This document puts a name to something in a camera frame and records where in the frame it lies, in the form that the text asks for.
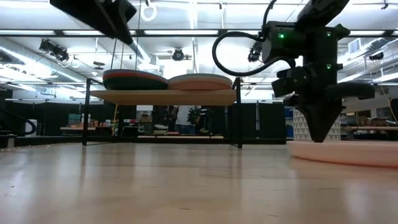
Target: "ceiling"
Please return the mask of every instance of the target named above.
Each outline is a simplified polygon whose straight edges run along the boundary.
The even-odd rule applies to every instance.
[[[137,8],[145,1],[131,1]],[[380,0],[351,0],[344,11],[329,26],[342,24],[349,29],[397,29],[398,28],[398,0],[388,0],[389,7],[381,9],[384,1]],[[290,21],[294,22],[298,13],[307,0],[278,0],[269,14],[268,21]],[[252,29],[258,30],[262,25],[262,17],[266,10],[268,1],[260,0],[152,0],[151,5],[156,7],[157,14],[151,21],[145,21],[142,16],[136,15],[129,21],[130,29]],[[144,11],[147,17],[152,14],[152,9]],[[91,29],[87,25],[64,14],[49,5],[48,0],[30,1],[4,1],[0,0],[0,30],[1,29]],[[20,52],[24,50],[43,56],[39,50],[41,37],[0,37],[17,44]],[[120,41],[100,37],[96,51],[96,39],[92,37],[51,37],[53,43],[68,49],[70,57],[77,58],[67,63],[67,72],[74,72],[84,77],[93,77],[92,72],[98,72],[95,76],[100,77],[101,71],[95,70],[94,61],[103,62],[105,70],[110,68],[137,69],[140,63],[135,53],[129,46]],[[345,38],[340,40],[340,55],[348,50],[348,44],[356,38]],[[180,63],[172,63],[170,53],[176,48],[183,49],[184,54],[193,55],[195,49],[195,62],[201,73],[217,73],[225,75],[214,64],[211,57],[211,48],[215,37],[140,37],[135,41],[148,55],[158,56],[158,65],[161,67],[183,67],[182,71],[192,72],[193,60],[184,60]],[[220,62],[231,70],[245,72],[259,66],[261,63],[249,63],[247,60],[253,41],[244,38],[230,38],[222,41],[218,48]],[[396,58],[396,45],[391,44],[388,49],[389,58]],[[52,61],[55,66],[57,61],[50,55],[44,58]],[[342,70],[340,78],[349,77],[376,62],[366,62],[363,57],[358,57],[349,62],[346,70]],[[261,74],[249,79],[264,81],[264,78],[274,78],[275,72],[287,68],[283,62],[277,63]],[[172,70],[174,73],[165,75],[172,77],[180,75],[181,70]],[[358,80],[368,80],[369,75],[363,75]]]

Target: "shelf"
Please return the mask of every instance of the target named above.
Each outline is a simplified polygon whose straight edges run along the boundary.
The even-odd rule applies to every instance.
[[[91,96],[117,105],[205,105],[229,106],[235,90],[96,90]]]

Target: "person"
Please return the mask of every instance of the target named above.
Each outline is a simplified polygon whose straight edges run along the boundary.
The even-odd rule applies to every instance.
[[[172,114],[177,115],[175,130],[180,134],[195,134],[195,124],[188,121],[190,109],[200,109],[201,106],[174,106]]]

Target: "security camera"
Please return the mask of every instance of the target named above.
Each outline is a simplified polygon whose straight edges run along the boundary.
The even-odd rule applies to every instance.
[[[184,59],[184,53],[182,49],[175,49],[173,53],[173,60],[175,61],[182,61]]]

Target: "wooden floor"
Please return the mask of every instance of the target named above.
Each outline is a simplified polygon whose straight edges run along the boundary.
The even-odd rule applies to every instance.
[[[79,144],[0,152],[0,223],[393,223],[398,170],[285,146]]]

